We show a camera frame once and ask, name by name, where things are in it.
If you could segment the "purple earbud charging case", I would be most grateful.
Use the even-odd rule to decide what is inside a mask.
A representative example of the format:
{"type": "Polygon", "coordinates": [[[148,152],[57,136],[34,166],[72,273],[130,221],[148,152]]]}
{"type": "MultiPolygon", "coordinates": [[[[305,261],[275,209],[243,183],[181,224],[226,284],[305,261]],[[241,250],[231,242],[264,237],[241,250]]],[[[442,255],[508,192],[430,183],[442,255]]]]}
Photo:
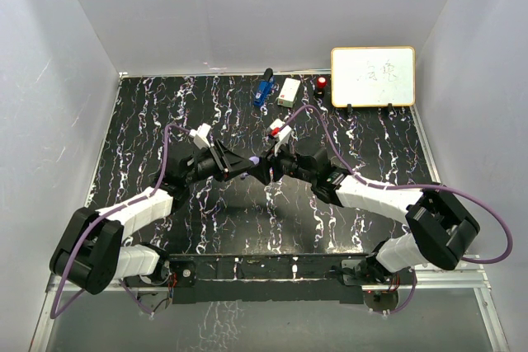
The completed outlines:
{"type": "Polygon", "coordinates": [[[258,167],[261,164],[261,158],[259,157],[250,157],[249,160],[252,162],[253,167],[258,167]]]}

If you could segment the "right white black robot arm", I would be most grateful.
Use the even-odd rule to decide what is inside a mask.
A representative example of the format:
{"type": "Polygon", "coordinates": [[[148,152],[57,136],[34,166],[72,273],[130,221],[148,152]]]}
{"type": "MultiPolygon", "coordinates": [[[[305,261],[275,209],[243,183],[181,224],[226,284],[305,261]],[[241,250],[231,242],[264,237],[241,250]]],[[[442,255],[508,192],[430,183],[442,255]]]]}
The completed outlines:
{"type": "Polygon", "coordinates": [[[454,194],[437,188],[396,190],[390,184],[375,188],[333,164],[323,148],[302,155],[282,147],[250,162],[250,175],[265,185],[289,176],[309,183],[326,204],[362,209],[408,227],[407,234],[380,242],[364,260],[342,270],[354,279],[384,284],[400,270],[427,263],[453,270],[480,231],[454,194]]]}

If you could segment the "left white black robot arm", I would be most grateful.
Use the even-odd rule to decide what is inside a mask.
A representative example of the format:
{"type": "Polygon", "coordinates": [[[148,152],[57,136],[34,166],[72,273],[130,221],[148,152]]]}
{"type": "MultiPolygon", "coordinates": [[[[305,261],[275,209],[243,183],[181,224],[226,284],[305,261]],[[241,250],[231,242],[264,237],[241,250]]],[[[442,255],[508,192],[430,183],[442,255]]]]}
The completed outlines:
{"type": "Polygon", "coordinates": [[[136,196],[105,209],[77,209],[51,256],[50,271],[90,294],[133,276],[153,285],[165,283],[171,272],[167,253],[146,242],[124,246],[124,240],[178,211],[197,181],[228,181],[258,163],[258,157],[242,157],[220,141],[176,152],[163,161],[158,179],[136,196]]]}

